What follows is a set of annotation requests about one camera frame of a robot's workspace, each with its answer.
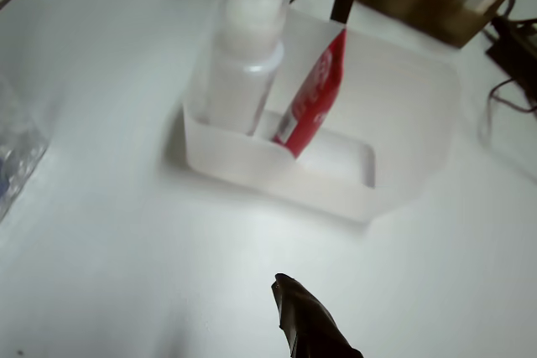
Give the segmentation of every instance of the white table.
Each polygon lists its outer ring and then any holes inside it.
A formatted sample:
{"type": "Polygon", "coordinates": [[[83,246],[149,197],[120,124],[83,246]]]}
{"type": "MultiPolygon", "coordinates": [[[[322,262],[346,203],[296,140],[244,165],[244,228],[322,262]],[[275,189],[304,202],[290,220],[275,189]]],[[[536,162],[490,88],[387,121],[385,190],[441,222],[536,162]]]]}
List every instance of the white table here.
{"type": "Polygon", "coordinates": [[[0,69],[52,133],[0,225],[0,356],[286,357],[277,272],[367,358],[532,356],[537,127],[498,108],[480,143],[504,78],[486,40],[458,52],[351,16],[451,60],[465,88],[449,162],[423,196],[352,226],[177,162],[169,133],[215,1],[14,0],[0,13],[0,69]]]}

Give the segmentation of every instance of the toothpaste tube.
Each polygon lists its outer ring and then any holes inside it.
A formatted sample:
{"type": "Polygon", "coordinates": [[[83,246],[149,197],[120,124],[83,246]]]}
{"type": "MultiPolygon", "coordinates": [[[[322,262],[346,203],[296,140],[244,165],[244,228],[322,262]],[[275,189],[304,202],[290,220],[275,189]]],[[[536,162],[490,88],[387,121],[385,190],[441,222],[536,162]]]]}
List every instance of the toothpaste tube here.
{"type": "Polygon", "coordinates": [[[273,141],[296,158],[324,122],[343,79],[347,31],[343,29],[322,53],[282,118],[273,141]]]}

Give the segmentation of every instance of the black device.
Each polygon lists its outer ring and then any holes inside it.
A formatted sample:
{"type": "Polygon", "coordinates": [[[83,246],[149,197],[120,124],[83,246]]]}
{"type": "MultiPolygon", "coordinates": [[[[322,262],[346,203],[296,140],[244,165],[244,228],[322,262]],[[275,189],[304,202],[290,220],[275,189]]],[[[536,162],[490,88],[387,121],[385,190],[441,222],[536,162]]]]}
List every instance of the black device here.
{"type": "Polygon", "coordinates": [[[512,21],[502,16],[491,23],[498,39],[487,54],[522,87],[529,108],[504,103],[520,112],[537,112],[537,18],[512,21]]]}

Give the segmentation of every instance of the plastic bottle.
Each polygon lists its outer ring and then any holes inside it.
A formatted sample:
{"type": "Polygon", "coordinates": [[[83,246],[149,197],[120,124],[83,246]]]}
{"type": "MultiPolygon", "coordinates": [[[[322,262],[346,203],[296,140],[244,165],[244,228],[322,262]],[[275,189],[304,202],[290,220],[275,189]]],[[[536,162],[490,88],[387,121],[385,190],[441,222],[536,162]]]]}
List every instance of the plastic bottle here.
{"type": "Polygon", "coordinates": [[[213,126],[252,134],[284,57],[289,0],[225,0],[212,42],[206,115],[213,126]]]}

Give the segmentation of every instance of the white surface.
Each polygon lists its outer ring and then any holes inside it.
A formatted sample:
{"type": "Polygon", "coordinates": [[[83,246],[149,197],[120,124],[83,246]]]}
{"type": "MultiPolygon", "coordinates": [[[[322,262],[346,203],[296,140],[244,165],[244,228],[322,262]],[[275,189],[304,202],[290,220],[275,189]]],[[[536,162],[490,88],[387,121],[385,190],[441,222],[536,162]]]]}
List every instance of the white surface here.
{"type": "Polygon", "coordinates": [[[324,163],[320,155],[320,166],[304,166],[302,158],[295,162],[287,150],[269,140],[311,66],[340,31],[338,23],[289,12],[284,31],[289,52],[268,104],[280,115],[264,140],[203,124],[206,110],[211,125],[235,132],[245,127],[243,132],[248,132],[252,118],[244,117],[252,108],[248,94],[234,96],[246,86],[228,85],[222,73],[220,80],[214,80],[214,64],[203,69],[206,56],[201,55],[185,105],[189,165],[209,176],[358,222],[370,221],[419,194],[447,160],[461,88],[448,64],[380,39],[348,33],[345,75],[325,125],[336,136],[326,131],[314,140],[317,148],[330,148],[333,153],[351,151],[350,163],[322,152],[324,163]],[[208,106],[200,108],[206,96],[208,106]],[[232,113],[224,116],[223,108],[232,113]],[[337,141],[338,133],[347,139],[343,144],[337,141]],[[374,153],[374,189],[359,180],[365,179],[363,174],[356,175],[364,170],[362,163],[367,164],[361,158],[367,146],[374,153]],[[344,178],[326,170],[332,164],[346,173],[344,178]]]}
{"type": "MultiPolygon", "coordinates": [[[[486,40],[458,52],[356,6],[351,27],[453,60],[464,92],[425,193],[349,226],[177,163],[169,132],[214,2],[15,0],[0,12],[0,69],[54,132],[0,225],[0,356],[289,356],[276,272],[367,358],[532,356],[535,120],[499,107],[480,143],[485,97],[505,77],[486,40]]],[[[514,16],[536,7],[519,0],[514,16]]]]}

